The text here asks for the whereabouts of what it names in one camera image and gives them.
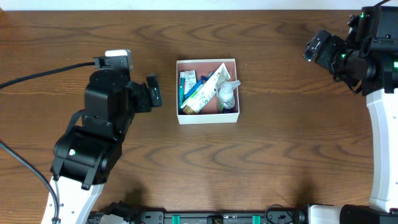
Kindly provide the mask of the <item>white floral cream tube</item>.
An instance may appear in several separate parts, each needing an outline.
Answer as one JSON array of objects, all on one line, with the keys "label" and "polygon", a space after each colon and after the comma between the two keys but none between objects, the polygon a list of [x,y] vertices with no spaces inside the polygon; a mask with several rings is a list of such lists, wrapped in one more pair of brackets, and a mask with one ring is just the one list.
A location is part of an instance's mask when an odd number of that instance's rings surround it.
[{"label": "white floral cream tube", "polygon": [[202,88],[182,109],[185,114],[198,114],[216,95],[224,82],[231,78],[225,63],[222,63],[214,74],[203,84]]}]

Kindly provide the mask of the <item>white box pink interior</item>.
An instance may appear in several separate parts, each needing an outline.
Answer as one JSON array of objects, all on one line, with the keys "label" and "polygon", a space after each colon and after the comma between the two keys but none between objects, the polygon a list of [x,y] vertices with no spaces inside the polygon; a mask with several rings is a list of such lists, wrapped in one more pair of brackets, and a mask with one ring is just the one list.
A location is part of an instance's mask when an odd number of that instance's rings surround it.
[{"label": "white box pink interior", "polygon": [[195,70],[197,73],[197,81],[201,76],[207,76],[210,72],[216,71],[217,68],[225,63],[231,78],[227,82],[238,80],[236,78],[236,61],[229,59],[206,59],[206,60],[179,60],[177,61],[177,118],[180,124],[208,124],[208,123],[235,123],[239,117],[239,95],[238,88],[234,90],[236,100],[232,113],[220,113],[217,108],[217,93],[210,102],[198,114],[185,114],[182,109],[178,110],[178,88],[179,73],[186,70]]}]

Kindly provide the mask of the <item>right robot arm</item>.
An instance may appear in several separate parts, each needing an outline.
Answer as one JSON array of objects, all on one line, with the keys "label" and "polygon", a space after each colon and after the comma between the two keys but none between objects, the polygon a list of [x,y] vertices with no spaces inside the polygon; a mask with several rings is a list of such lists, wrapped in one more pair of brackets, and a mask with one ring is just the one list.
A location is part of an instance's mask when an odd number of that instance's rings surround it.
[{"label": "right robot arm", "polygon": [[303,57],[366,98],[373,132],[368,206],[307,205],[296,223],[397,223],[397,8],[384,1],[351,16],[346,39],[318,31]]}]

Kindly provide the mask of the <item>blue disposable razor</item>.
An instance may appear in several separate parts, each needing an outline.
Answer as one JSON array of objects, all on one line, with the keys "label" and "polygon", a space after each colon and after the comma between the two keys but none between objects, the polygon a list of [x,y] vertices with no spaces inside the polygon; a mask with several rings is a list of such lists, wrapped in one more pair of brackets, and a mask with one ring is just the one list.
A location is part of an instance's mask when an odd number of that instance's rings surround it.
[{"label": "blue disposable razor", "polygon": [[198,87],[203,84],[203,82],[206,82],[212,75],[214,74],[214,71],[210,72],[207,76],[201,76],[201,79],[196,82],[196,84],[184,95],[184,99],[186,100],[189,96],[191,96],[197,89]]}]

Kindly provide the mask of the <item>green white soap box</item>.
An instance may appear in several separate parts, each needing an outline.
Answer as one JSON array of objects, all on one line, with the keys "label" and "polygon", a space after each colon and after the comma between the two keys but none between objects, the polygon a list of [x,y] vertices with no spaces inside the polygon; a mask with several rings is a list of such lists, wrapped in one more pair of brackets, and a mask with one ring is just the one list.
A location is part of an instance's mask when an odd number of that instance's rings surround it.
[{"label": "green white soap box", "polygon": [[185,87],[184,94],[186,95],[197,83],[197,73],[195,70],[185,71]]}]

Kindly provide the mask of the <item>small teal toothpaste tube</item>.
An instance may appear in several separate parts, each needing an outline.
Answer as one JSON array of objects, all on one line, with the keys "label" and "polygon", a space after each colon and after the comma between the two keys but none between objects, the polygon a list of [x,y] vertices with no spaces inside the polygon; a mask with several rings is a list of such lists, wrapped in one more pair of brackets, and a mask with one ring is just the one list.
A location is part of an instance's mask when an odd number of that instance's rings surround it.
[{"label": "small teal toothpaste tube", "polygon": [[184,95],[185,95],[185,77],[186,74],[184,71],[181,71],[179,73],[179,88],[178,88],[178,110],[181,110],[181,106],[184,101]]}]

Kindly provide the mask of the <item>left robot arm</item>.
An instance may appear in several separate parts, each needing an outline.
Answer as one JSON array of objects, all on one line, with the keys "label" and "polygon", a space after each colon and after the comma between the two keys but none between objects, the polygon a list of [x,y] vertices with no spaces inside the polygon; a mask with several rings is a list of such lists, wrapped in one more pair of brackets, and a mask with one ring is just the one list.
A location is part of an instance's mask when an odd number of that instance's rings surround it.
[{"label": "left robot arm", "polygon": [[162,104],[155,75],[142,84],[131,80],[130,50],[107,50],[93,63],[84,108],[72,115],[53,150],[53,193],[42,223],[86,223],[122,155],[134,115]]}]

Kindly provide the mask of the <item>green toothbrush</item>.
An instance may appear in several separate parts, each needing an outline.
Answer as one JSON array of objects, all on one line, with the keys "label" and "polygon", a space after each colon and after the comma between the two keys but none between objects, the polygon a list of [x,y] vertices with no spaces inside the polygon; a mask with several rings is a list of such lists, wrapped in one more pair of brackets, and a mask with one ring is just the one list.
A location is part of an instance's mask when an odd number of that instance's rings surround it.
[{"label": "green toothbrush", "polygon": [[203,84],[200,84],[200,85],[197,86],[197,88],[195,90],[192,91],[192,94],[189,95],[185,99],[185,101],[182,103],[180,109],[183,109],[187,105],[188,101],[196,95],[196,93],[202,88],[202,86],[203,86]]}]

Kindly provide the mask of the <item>clear sanitizer pump bottle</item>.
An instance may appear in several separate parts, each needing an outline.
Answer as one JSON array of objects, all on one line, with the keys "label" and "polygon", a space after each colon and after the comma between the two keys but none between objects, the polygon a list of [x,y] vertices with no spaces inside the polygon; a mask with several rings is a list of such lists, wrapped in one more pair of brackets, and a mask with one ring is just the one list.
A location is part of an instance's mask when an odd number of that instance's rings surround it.
[{"label": "clear sanitizer pump bottle", "polygon": [[224,82],[217,93],[217,108],[220,113],[232,113],[236,100],[234,90],[240,86],[239,80],[233,82]]}]

